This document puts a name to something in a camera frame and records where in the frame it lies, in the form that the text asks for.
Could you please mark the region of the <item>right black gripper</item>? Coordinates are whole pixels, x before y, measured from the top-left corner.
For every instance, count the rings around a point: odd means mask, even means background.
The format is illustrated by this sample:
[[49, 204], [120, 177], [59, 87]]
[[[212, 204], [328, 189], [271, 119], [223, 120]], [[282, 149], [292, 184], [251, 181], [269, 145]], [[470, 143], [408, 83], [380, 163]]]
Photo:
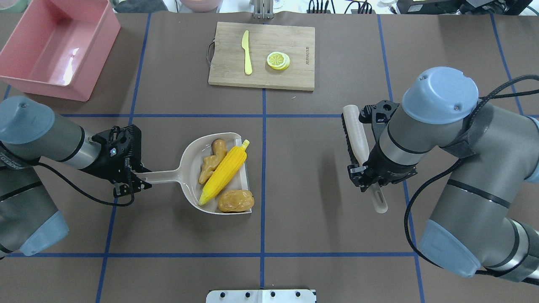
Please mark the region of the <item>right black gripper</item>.
[[388, 130], [393, 113], [399, 104], [382, 100], [375, 105], [366, 105], [360, 111], [359, 121], [363, 124], [369, 144], [366, 166], [366, 185], [374, 183], [385, 186], [397, 184], [416, 175], [418, 153], [402, 147]]

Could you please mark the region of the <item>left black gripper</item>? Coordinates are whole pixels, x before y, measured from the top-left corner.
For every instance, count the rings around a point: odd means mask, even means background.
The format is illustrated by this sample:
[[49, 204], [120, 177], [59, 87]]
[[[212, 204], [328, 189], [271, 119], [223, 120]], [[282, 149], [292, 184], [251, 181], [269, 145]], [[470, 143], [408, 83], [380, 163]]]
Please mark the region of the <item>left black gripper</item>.
[[113, 183], [115, 198], [152, 188], [152, 184], [146, 182], [146, 174], [152, 171], [141, 163], [142, 132], [139, 127], [113, 126], [93, 135], [91, 142], [98, 144], [99, 153], [82, 171]]

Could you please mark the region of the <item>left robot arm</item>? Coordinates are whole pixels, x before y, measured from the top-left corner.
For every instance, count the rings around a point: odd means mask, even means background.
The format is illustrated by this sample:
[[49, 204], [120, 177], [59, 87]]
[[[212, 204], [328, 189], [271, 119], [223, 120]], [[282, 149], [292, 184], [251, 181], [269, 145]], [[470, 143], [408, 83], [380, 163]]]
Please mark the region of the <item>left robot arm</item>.
[[137, 192], [152, 187], [137, 176], [148, 169], [142, 163], [142, 132], [135, 125], [93, 133], [25, 96], [3, 100], [0, 114], [2, 258], [16, 251], [35, 255], [69, 234], [62, 211], [36, 171], [38, 167], [91, 201], [115, 205], [82, 190], [44, 159], [110, 182], [115, 198], [128, 198], [123, 207], [133, 204]]

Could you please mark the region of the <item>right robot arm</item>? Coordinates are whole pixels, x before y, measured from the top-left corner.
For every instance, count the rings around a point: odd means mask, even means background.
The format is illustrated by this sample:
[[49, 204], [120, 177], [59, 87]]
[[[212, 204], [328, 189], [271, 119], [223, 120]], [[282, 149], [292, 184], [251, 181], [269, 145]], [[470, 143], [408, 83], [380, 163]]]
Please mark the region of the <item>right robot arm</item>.
[[381, 188], [416, 175], [438, 147], [456, 162], [410, 198], [404, 232], [414, 252], [458, 276], [489, 275], [538, 285], [538, 231], [507, 216], [524, 183], [538, 182], [538, 120], [491, 104], [535, 74], [516, 77], [479, 97], [462, 71], [440, 66], [421, 73], [397, 104], [382, 100], [343, 107], [342, 124], [354, 186], [387, 211]]

